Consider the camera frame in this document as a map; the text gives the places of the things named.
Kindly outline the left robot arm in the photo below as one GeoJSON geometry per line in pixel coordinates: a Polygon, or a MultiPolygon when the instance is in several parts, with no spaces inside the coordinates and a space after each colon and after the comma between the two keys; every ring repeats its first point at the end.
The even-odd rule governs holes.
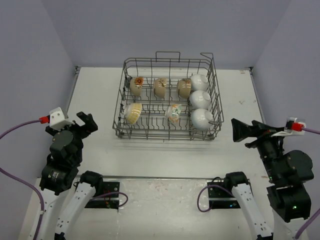
{"type": "Polygon", "coordinates": [[[41,171],[39,222],[34,223],[30,239],[53,240],[60,237],[56,233],[59,214],[72,183],[83,161],[83,139],[98,130],[93,116],[80,111],[77,117],[83,121],[78,125],[60,107],[49,112],[42,121],[49,125],[45,131],[52,136],[46,165],[41,171]]]}

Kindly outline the yellow checked bowl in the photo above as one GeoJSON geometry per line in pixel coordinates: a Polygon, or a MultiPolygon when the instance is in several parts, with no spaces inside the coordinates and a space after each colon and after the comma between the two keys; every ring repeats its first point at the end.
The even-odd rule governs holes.
{"type": "Polygon", "coordinates": [[[129,125],[134,125],[142,112],[143,106],[141,103],[131,103],[125,107],[124,116],[126,123],[129,125]]]}

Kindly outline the beige bowl colourful leaves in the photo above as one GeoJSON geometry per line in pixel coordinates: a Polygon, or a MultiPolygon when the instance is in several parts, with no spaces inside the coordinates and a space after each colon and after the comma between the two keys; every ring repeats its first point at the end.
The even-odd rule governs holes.
{"type": "Polygon", "coordinates": [[[190,78],[180,79],[176,85],[176,92],[178,96],[188,99],[191,93],[192,82],[190,78]]]}

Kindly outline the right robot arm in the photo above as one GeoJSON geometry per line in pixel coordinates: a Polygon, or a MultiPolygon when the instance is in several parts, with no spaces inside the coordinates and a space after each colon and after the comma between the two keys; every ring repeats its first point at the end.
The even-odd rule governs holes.
{"type": "Polygon", "coordinates": [[[224,178],[223,191],[235,197],[243,210],[251,235],[255,240],[300,240],[303,232],[316,216],[311,216],[311,198],[304,186],[314,178],[312,159],[301,150],[284,152],[284,139],[301,136],[306,124],[290,117],[284,127],[272,127],[253,120],[250,125],[233,118],[232,135],[235,143],[245,143],[248,149],[257,149],[269,183],[267,197],[272,208],[274,228],[270,229],[250,193],[243,172],[231,172],[224,178]]]}

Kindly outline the green floral bowl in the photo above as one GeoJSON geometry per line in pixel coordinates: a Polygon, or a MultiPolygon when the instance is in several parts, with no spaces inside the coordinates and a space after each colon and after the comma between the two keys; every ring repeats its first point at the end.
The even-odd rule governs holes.
{"type": "Polygon", "coordinates": [[[181,104],[172,104],[168,106],[164,116],[168,119],[170,123],[177,124],[180,119],[181,111],[182,111],[181,104]]]}

